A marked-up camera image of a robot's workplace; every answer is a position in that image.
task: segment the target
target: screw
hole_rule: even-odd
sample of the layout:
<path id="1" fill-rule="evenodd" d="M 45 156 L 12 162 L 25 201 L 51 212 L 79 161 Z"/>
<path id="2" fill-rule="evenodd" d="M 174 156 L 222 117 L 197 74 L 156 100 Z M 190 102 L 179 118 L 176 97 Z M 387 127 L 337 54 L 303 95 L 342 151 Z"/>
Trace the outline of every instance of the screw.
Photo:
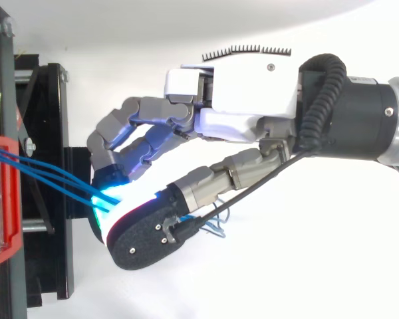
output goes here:
<path id="1" fill-rule="evenodd" d="M 0 31 L 8 38 L 12 38 L 15 36 L 15 34 L 13 33 L 12 19 L 10 17 L 5 18 L 3 22 L 0 23 Z"/>
<path id="2" fill-rule="evenodd" d="M 25 140 L 25 153 L 30 158 L 33 156 L 34 151 L 37 149 L 37 146 L 33 143 L 33 140 L 27 138 Z"/>
<path id="3" fill-rule="evenodd" d="M 64 83 L 68 83 L 69 82 L 69 73 L 68 73 L 68 71 L 62 71 L 61 72 L 61 80 Z"/>
<path id="4" fill-rule="evenodd" d="M 387 117 L 391 117 L 393 113 L 394 113 L 393 108 L 387 108 L 384 110 L 384 115 Z"/>

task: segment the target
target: black cable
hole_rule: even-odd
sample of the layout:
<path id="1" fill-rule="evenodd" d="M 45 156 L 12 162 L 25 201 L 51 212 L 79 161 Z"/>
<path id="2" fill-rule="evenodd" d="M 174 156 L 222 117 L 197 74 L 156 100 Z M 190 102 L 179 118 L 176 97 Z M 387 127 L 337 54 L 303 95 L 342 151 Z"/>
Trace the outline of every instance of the black cable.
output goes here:
<path id="1" fill-rule="evenodd" d="M 221 212 L 225 211 L 229 207 L 231 207 L 233 204 L 237 203 L 238 201 L 242 200 L 243 198 L 247 197 L 251 193 L 253 193 L 256 189 L 260 188 L 264 184 L 266 184 L 268 181 L 273 179 L 274 177 L 277 177 L 279 173 L 281 173 L 284 169 L 287 167 L 293 165 L 294 163 L 297 163 L 299 160 L 303 158 L 307 158 L 311 155 L 315 154 L 315 150 L 313 151 L 302 151 L 299 154 L 297 154 L 295 157 L 289 159 L 279 167 L 277 167 L 275 170 L 273 170 L 271 173 L 267 174 L 264 178 L 260 179 L 257 183 L 253 184 L 252 186 L 248 187 L 245 191 L 242 193 L 236 195 L 234 198 L 230 199 L 226 203 L 223 203 L 213 211 L 209 212 L 208 214 L 205 214 L 203 217 L 198 217 L 198 225 L 199 227 L 202 227 L 205 225 L 206 221 L 209 221 L 211 218 L 219 215 Z"/>
<path id="2" fill-rule="evenodd" d="M 320 149 L 324 126 L 333 111 L 347 77 L 346 66 L 339 57 L 333 54 L 320 54 L 303 63 L 300 66 L 300 72 L 303 71 L 317 71 L 327 74 L 317 97 L 303 115 L 299 131 L 299 146 L 302 149 Z"/>
<path id="3" fill-rule="evenodd" d="M 217 204 L 216 203 L 213 203 L 213 206 L 214 206 L 214 209 L 217 209 Z M 220 227 L 220 215 L 217 214 L 216 217 L 217 217 L 217 228 L 221 229 L 221 227 Z"/>

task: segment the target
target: black foam pad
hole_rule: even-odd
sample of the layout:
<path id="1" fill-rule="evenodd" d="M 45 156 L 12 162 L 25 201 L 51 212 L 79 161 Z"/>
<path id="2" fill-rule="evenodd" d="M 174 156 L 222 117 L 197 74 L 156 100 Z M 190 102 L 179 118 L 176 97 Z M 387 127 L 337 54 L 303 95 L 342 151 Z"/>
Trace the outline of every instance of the black foam pad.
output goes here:
<path id="1" fill-rule="evenodd" d="M 111 228 L 106 244 L 114 262 L 123 269 L 136 270 L 160 261 L 183 243 L 162 243 L 162 224 L 167 217 L 189 213 L 184 196 L 169 186 L 153 199 L 129 212 Z"/>

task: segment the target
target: black wrist cylinder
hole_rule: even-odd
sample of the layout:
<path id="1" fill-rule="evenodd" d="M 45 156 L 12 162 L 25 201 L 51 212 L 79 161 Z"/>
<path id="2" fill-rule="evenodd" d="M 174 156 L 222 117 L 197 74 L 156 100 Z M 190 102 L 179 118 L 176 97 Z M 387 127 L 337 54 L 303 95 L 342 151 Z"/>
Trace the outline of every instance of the black wrist cylinder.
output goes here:
<path id="1" fill-rule="evenodd" d="M 323 85 L 325 74 L 302 73 L 302 98 L 297 127 Z M 318 156 L 376 160 L 392 143 L 398 119 L 398 102 L 390 85 L 373 79 L 346 78 L 323 132 Z"/>

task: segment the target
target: black metal bracket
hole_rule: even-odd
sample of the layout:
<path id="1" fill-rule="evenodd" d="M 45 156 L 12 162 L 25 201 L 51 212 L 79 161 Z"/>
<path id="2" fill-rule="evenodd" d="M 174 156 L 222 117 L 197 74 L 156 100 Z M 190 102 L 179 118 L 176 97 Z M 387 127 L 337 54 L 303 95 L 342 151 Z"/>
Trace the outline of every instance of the black metal bracket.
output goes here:
<path id="1" fill-rule="evenodd" d="M 27 155 L 25 141 L 30 138 L 36 145 L 33 159 L 75 173 L 90 183 L 90 153 L 68 146 L 65 69 L 59 64 L 39 66 L 38 55 L 21 55 L 15 57 L 16 77 L 21 70 L 32 70 L 31 77 L 16 83 L 23 120 L 19 128 L 21 152 Z M 27 176 L 21 176 L 21 187 L 24 220 L 40 218 L 47 228 L 47 232 L 24 233 L 28 307 L 41 306 L 45 292 L 56 292 L 58 299 L 67 299 L 74 291 L 71 219 L 84 213 L 77 213 L 81 207 L 66 195 L 45 185 L 39 187 L 39 182 Z"/>

